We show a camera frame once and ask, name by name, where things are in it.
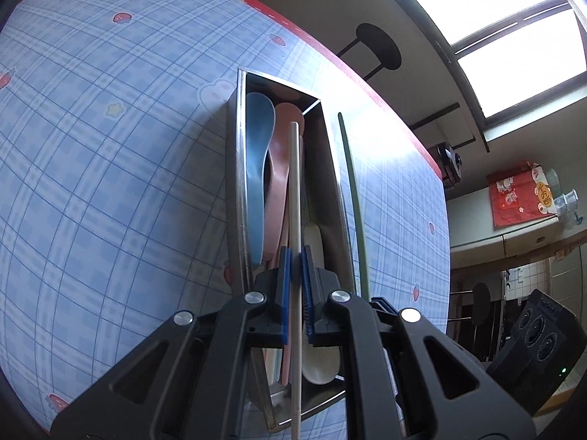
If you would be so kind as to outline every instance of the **table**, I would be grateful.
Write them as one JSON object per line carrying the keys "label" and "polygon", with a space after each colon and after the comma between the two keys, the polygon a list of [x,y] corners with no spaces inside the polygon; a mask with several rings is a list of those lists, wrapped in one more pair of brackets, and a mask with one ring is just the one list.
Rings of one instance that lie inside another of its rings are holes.
{"label": "table", "polygon": [[[0,367],[45,428],[174,311],[228,300],[225,101],[239,66],[320,95],[358,274],[343,114],[371,296],[445,330],[438,169],[317,41],[254,0],[22,0],[0,34]],[[245,413],[243,438],[263,429]],[[302,430],[345,438],[344,403]]]}

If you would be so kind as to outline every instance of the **utensil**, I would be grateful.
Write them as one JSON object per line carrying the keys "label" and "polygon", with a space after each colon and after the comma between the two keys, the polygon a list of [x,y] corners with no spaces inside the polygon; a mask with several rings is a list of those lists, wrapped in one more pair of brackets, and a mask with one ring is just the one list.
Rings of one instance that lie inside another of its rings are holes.
{"label": "utensil", "polygon": [[[285,215],[283,224],[281,225],[281,236],[280,236],[280,247],[288,245],[289,238],[289,207],[287,198],[285,200]],[[275,253],[273,259],[269,262],[269,269],[277,268],[280,264],[280,253]],[[291,336],[291,326],[288,328],[288,339]],[[267,349],[265,357],[265,369],[267,371],[267,380],[269,385],[273,385],[275,382],[280,381],[283,385],[287,385],[289,382],[289,362],[287,365],[287,376],[283,376],[282,373],[282,360],[284,349]]]}
{"label": "utensil", "polygon": [[[300,166],[300,173],[303,173],[303,137],[300,136],[299,137],[299,166]],[[301,184],[301,178],[300,178],[300,199],[301,199],[301,190],[303,189],[303,185]],[[285,243],[284,241],[286,241],[288,239],[288,233],[289,233],[289,210],[288,210],[288,201],[287,199],[285,200],[285,214],[284,214],[284,221],[283,221],[283,225],[281,227],[281,238],[280,238],[280,244],[279,246],[283,246]],[[273,260],[271,260],[271,262],[273,262],[276,258],[278,258],[279,253],[275,254]],[[282,385],[288,385],[289,383],[289,360],[291,357],[291,344],[286,344],[284,345],[283,349],[280,349],[280,354],[278,354],[277,360],[280,363],[281,366],[281,376],[280,376],[280,382]]]}
{"label": "utensil", "polygon": [[[320,227],[311,223],[303,228],[303,244],[310,245],[314,267],[324,268],[324,247]],[[308,342],[306,329],[302,326],[302,374],[313,384],[331,382],[340,370],[340,349],[338,347],[314,347]]]}
{"label": "utensil", "polygon": [[290,102],[275,106],[275,130],[269,143],[269,162],[271,178],[265,199],[265,234],[263,236],[263,261],[269,261],[277,253],[285,212],[289,163],[289,124],[296,122],[299,134],[303,134],[304,118],[302,111]]}
{"label": "utensil", "polygon": [[302,228],[300,217],[299,126],[289,125],[289,247],[292,253],[291,284],[291,385],[292,440],[299,440],[302,421],[302,287],[300,253]]}
{"label": "utensil", "polygon": [[361,288],[361,298],[369,302],[371,301],[371,298],[369,297],[369,269],[367,266],[367,247],[365,245],[365,232],[363,231],[363,217],[361,217],[361,206],[359,204],[359,188],[357,187],[357,177],[354,174],[353,155],[350,152],[349,138],[346,134],[344,119],[342,118],[341,113],[338,113],[338,123],[342,135],[346,168],[349,173],[350,199],[353,203],[354,228],[356,230],[357,252],[359,254],[359,284]]}
{"label": "utensil", "polygon": [[258,267],[263,254],[265,203],[263,170],[269,143],[275,129],[275,108],[260,92],[250,92],[245,99],[245,165],[247,169],[247,228],[251,264]]}

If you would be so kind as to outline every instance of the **blue spoon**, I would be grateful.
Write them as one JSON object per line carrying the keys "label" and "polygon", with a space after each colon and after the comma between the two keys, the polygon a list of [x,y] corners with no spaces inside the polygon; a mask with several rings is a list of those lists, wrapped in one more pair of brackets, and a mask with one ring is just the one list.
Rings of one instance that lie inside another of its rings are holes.
{"label": "blue spoon", "polygon": [[265,229],[265,194],[263,170],[269,142],[275,128],[275,108],[271,100],[260,92],[250,92],[245,99],[245,137],[247,165],[247,223],[249,252],[253,268],[260,265],[263,256]]}

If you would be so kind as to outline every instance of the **cabinet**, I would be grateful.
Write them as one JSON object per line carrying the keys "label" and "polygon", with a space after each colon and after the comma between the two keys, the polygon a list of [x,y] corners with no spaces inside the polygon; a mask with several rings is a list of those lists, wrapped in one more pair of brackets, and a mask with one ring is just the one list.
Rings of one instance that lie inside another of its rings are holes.
{"label": "cabinet", "polygon": [[489,188],[447,201],[451,269],[528,253],[557,239],[556,215],[495,228]]}

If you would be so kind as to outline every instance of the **stainless steel container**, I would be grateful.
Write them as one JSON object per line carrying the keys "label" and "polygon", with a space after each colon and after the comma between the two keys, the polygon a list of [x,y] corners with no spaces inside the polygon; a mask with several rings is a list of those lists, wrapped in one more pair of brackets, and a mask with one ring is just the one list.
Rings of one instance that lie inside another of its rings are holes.
{"label": "stainless steel container", "polygon": [[[274,105],[291,102],[305,117],[302,224],[320,227],[325,268],[338,275],[342,288],[355,293],[349,231],[346,224],[338,161],[331,125],[325,120],[320,99],[298,86],[268,74],[239,69],[237,88],[228,101],[226,138],[226,212],[228,258],[233,296],[250,291],[253,284],[247,239],[245,96],[261,92]],[[344,397],[341,375],[325,385],[303,380],[302,419],[317,414]],[[269,385],[262,349],[253,349],[247,389],[250,400],[264,413],[269,432],[291,423],[290,386]]]}

